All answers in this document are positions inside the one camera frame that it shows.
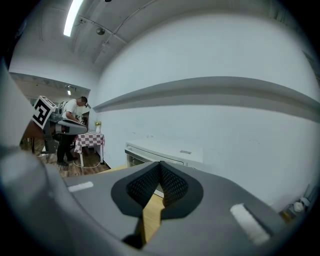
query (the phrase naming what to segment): gray surface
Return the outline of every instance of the gray surface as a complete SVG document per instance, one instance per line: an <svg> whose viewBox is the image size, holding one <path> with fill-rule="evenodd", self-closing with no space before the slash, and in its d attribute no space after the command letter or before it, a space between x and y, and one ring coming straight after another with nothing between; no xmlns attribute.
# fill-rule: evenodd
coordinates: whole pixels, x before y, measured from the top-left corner
<svg viewBox="0 0 320 256"><path fill-rule="evenodd" d="M0 187L15 218L29 236L51 252L72 255L73 245L52 197L44 164L18 148L1 149L3 152Z"/></svg>
<svg viewBox="0 0 320 256"><path fill-rule="evenodd" d="M121 171L65 178L67 186L92 182L93 187L73 192L83 209L101 226L122 240L135 232L138 218L124 215L111 197L113 185L120 179L133 174L153 162L133 166Z"/></svg>
<svg viewBox="0 0 320 256"><path fill-rule="evenodd" d="M256 246L248 239L230 213L244 203L273 233L285 227L271 208L234 182L179 164L168 163L196 178L203 187L203 199L185 218L162 220L161 226L143 251L159 255L249 255Z"/></svg>
<svg viewBox="0 0 320 256"><path fill-rule="evenodd" d="M74 253L65 253L64 255L81 256L105 256L105 255L145 255L114 236L112 230L105 229L100 223L90 216L81 204L75 199L74 195L68 191L68 188L60 177L59 171L48 164L46 172L50 187L52 188L52 197L56 201L57 208L63 217L63 221L68 228L68 236L71 241L66 241L72 246Z"/></svg>

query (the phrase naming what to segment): cable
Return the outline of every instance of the cable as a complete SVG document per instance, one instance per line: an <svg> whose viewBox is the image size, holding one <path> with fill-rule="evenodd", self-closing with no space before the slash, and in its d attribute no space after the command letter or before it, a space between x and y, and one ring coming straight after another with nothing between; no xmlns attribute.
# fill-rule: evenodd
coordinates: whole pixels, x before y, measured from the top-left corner
<svg viewBox="0 0 320 256"><path fill-rule="evenodd" d="M56 7L53 7L53 6L49 6L48 8L55 9L55 10L58 10L58 11L68 12L68 10L61 9L61 8L56 8ZM93 21L93 20L91 20L91 19L89 19L89 18L86 18L86 17L84 17L84 16L82 16L82 15L79 15L79 14L78 14L77 16L81 17L82 19L86 20L87 22L88 22L88 21L91 22L92 24L98 26L98 27L101 28L101 29L104 29L104 30L107 31L110 35L113 33L110 29L107 29L106 27L100 25L99 23L97 23L97 22L95 22L95 21ZM123 42L124 44L128 44L127 41L123 40L123 39L122 39L121 37L119 37L118 35L115 34L114 36L115 36L117 39L119 39L121 42Z"/></svg>
<svg viewBox="0 0 320 256"><path fill-rule="evenodd" d="M77 164L75 164L75 161L72 161L73 162L73 164L75 165L75 166L78 166L78 167L80 167L80 168L96 168L96 167L98 167L98 165L100 165L100 162L96 165L96 166L93 166L93 167L81 167L80 165L77 165Z"/></svg>
<svg viewBox="0 0 320 256"><path fill-rule="evenodd" d="M79 24L78 25L74 25L74 27L78 27L80 24L83 24L83 22L79 22Z"/></svg>

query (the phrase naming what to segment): wooden floor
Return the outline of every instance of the wooden floor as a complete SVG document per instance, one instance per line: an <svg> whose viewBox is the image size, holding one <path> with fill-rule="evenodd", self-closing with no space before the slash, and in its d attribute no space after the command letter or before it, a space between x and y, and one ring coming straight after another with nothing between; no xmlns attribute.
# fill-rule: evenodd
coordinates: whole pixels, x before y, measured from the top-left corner
<svg viewBox="0 0 320 256"><path fill-rule="evenodd" d="M37 156L39 160L42 161L44 164L51 164L53 166L56 166L62 177L97 174L109 169L107 165L99 164L100 156L94 153L93 150L88 150L88 148L86 147L82 148L83 167L95 167L96 165L99 164L97 167L95 168L78 167L81 165L79 154L74 155L75 157L78 158L78 160L74 161L74 163L78 166L76 166L73 162L70 162L68 166L57 165L57 154L48 154L45 156L40 156L44 146L45 146L44 141L36 138L34 140L34 155ZM27 141L27 139L23 139L22 144L20 144L20 147L22 150L29 151L31 153L32 152L31 139L29 142Z"/></svg>
<svg viewBox="0 0 320 256"><path fill-rule="evenodd" d="M161 225L162 197L153 194L142 211L145 240L148 242Z"/></svg>

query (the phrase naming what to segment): ceiling light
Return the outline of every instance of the ceiling light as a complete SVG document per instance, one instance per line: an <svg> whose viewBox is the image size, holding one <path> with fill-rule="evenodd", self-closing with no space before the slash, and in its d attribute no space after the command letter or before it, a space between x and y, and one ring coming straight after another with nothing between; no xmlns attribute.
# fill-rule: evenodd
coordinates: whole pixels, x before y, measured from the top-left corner
<svg viewBox="0 0 320 256"><path fill-rule="evenodd" d="M70 37L71 30L74 26L77 13L78 13L83 1L84 0L73 0L72 1L72 4L70 6L70 10L68 12L68 16L66 17L66 21L65 21L65 26L64 26L64 31L63 31L63 34L65 36Z"/></svg>

